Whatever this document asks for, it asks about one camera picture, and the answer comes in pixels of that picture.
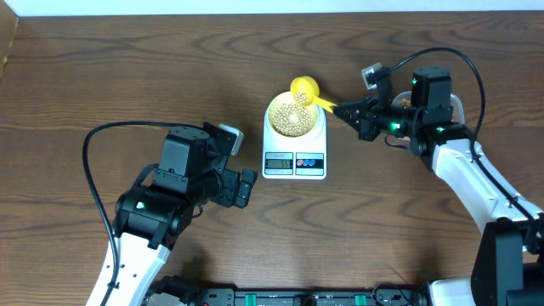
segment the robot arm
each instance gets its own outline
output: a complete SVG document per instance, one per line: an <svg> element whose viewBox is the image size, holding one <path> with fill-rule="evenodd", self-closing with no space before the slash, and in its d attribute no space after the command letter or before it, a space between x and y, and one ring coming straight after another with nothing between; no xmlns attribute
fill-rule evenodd
<svg viewBox="0 0 544 306"><path fill-rule="evenodd" d="M458 51L452 52L469 63L483 90L472 63ZM429 286L428 301L435 306L538 305L544 301L542 210L521 197L498 173L467 127L451 121L451 78L447 69L424 67L415 71L412 107L391 105L389 72L393 70L380 64L364 69L367 88L375 88L378 93L339 105L333 112L365 141L373 141L380 133L409 137L410 151L455 191L482 232L471 277L435 281ZM541 258L535 264L524 264L525 250Z"/></svg>
<svg viewBox="0 0 544 306"><path fill-rule="evenodd" d="M140 306L151 282L167 261L179 234L191 223L195 207L213 201L224 207L246 207L257 173L242 175L226 168L243 134L236 128L204 123L203 128L173 127L161 162L149 165L132 188L121 195L113 221L116 250L111 245L98 281L87 302L91 305ZM150 186L141 183L153 173ZM115 285L111 277L119 258ZM109 297L104 301L110 286Z"/></svg>
<svg viewBox="0 0 544 306"><path fill-rule="evenodd" d="M513 222L525 221L527 218L504 198L504 195L485 177L482 170L473 162L470 153L469 139L449 140L445 144L436 145L433 154L433 171L443 179L456 193L459 200L470 213L484 233L485 225L499 219L509 219ZM518 203L529 212L534 219L539 218L542 210L526 201L502 177L484 154L481 145L476 142L475 150L485 168L512 195L518 197Z"/></svg>

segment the cable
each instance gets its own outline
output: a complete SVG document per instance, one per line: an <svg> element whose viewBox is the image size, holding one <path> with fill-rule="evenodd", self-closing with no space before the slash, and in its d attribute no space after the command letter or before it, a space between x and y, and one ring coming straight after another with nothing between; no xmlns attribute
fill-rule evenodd
<svg viewBox="0 0 544 306"><path fill-rule="evenodd" d="M472 158L476 162L478 167L482 170L482 173L484 173L484 175L489 179L489 181L491 183L493 183L493 185L507 198L507 200L510 202L510 204L513 205L514 207L516 207L531 223L534 224L535 219L533 218L533 216L529 212L527 212L527 210L518 203L517 197L514 197L514 196L510 195L508 193L508 191L504 187L502 187L502 185L485 168L485 166L479 160L478 154L476 154L476 150L475 150L474 146L475 146L475 143L476 143L476 138L478 137L479 130L482 127L482 122L484 121L485 91L484 91L484 84L482 82L481 76L479 75L478 69L476 69L476 66L474 65L474 63L465 54L463 54L461 51L455 50L453 48L427 48L427 49L421 50L419 52L416 52L416 53L410 55L409 57L403 59L397 65L394 65L392 68L389 68L386 72L381 74L380 77L383 77L383 76L385 76L385 75L387 75L387 74L389 74L389 73L391 73L393 71L396 71L402 65L406 64L407 62L415 59L416 57L418 57L420 55L428 54L428 53L431 53L431 52L450 52L450 53L456 54L459 57L461 57L468 64L470 69L473 71L473 74L476 77L476 81L478 82L479 93L480 93L480 98L481 98L481 106L480 106L480 113L479 113L479 117L478 117L478 122L476 123L476 127L474 128L473 137L470 139L470 152L471 152ZM541 233L541 235L544 235L544 229L542 229L538 224L536 226L538 228L538 231Z"/></svg>
<svg viewBox="0 0 544 306"><path fill-rule="evenodd" d="M113 288L116 287L117 276L119 275L119 254L117 251L116 241L114 239L113 229L111 229L110 220L108 219L108 215L105 212L104 205L102 204L102 201L100 200L99 192L96 189L96 185L94 184L94 181L93 181L93 176L91 175L91 169L89 168L89 165L88 165L88 144L90 143L93 135L95 135L97 132L106 128L122 127L122 126L152 126L152 127L184 126L184 127L193 128L193 126L186 125L186 124L168 123L168 122L143 122L143 121L112 122L112 123L106 123L101 126L93 128L87 134L87 137L85 137L85 141L83 142L83 150L82 150L83 169L85 171L85 177L87 178L88 187L91 190L91 194L93 194L94 201L96 202L96 207L99 209L100 216L102 217L102 221L104 221L105 230L108 234L108 239L110 240L111 253L113 255L113 274L111 275L111 281L110 281L110 284L108 285L108 290L106 291L104 298L102 299L102 303L100 304L101 306L105 306L107 304L108 299L110 298L111 292L113 291Z"/></svg>
<svg viewBox="0 0 544 306"><path fill-rule="evenodd" d="M390 143L388 142L388 137L389 137L389 136L391 136L391 134L386 135L385 138L383 139L383 141L385 142L385 144L386 144L387 146L390 146L390 147L392 147L392 148L402 149L402 150L408 150L408 147L405 146L405 145L402 145L402 144L390 144Z"/></svg>
<svg viewBox="0 0 544 306"><path fill-rule="evenodd" d="M193 218L198 218L204 213L204 206L202 204L198 204L198 213L193 216Z"/></svg>
<svg viewBox="0 0 544 306"><path fill-rule="evenodd" d="M145 181L145 179L147 179L147 176L158 167L159 164L150 164L142 169L142 171L140 171L138 174L138 177L134 180L133 187L139 187Z"/></svg>
<svg viewBox="0 0 544 306"><path fill-rule="evenodd" d="M377 290L379 287L382 287L382 286L385 286L385 285L393 286L395 289L397 289L397 290L400 292L400 295L402 296L402 298L403 298L404 300L406 300L406 302L408 302L408 303L406 303L406 304L403 304L402 306L411 306L411 298L408 298L408 297L405 295L405 293L402 292L402 290L400 290L400 288L399 288L396 284L394 284L394 283L392 283L392 282L388 282L388 281L383 282L383 283L381 283L380 285L374 287L374 289L372 289L371 299L373 299L373 300L376 302L376 304L378 304L378 305L380 305L380 306L383 306L382 303L380 303L380 302L377 301L377 297L374 297L374 292L376 292L376 290Z"/></svg>

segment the spoon handle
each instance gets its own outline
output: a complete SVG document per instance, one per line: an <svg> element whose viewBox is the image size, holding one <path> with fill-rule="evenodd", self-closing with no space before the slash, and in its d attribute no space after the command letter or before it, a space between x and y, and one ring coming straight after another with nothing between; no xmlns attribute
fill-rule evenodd
<svg viewBox="0 0 544 306"><path fill-rule="evenodd" d="M314 103L321 106L325 111L328 111L330 113L332 113L332 107L337 106L334 103L324 100L320 97L314 97Z"/></svg>

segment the wooden table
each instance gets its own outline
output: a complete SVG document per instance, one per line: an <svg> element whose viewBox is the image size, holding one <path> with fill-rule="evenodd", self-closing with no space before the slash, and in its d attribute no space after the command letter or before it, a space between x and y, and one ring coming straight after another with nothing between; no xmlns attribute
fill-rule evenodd
<svg viewBox="0 0 544 306"><path fill-rule="evenodd" d="M83 304L107 245L83 175L83 138L122 120L228 123L246 135L230 166L260 172L267 104L301 75L338 102L366 96L360 70L434 46L479 68L488 106L480 142L525 197L544 203L543 13L299 14L24 18L0 82L0 304ZM451 68L467 122L469 69ZM248 208L206 205L161 275L238 287L360 288L469 275L480 234L454 193L406 151L357 140L328 116L328 177L260 178ZM110 217L167 130L100 133L90 162Z"/></svg>

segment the digital display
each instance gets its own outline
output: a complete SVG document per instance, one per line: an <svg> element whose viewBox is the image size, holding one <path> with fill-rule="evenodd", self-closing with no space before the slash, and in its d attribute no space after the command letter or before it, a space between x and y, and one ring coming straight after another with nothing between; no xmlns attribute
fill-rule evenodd
<svg viewBox="0 0 544 306"><path fill-rule="evenodd" d="M268 169L292 169L292 160L266 160Z"/></svg>

